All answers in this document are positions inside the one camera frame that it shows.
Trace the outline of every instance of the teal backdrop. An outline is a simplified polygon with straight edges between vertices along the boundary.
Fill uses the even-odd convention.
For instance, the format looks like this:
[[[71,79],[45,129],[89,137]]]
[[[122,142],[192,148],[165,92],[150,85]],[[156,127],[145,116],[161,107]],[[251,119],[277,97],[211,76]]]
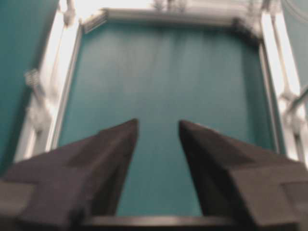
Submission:
[[[38,65],[56,3],[0,2],[2,171],[28,102],[23,73]],[[286,21],[307,83],[307,24],[288,13]],[[118,215],[201,214],[178,138],[180,119],[273,149],[257,48],[226,31],[105,24],[85,35],[59,145],[132,118],[140,135]]]

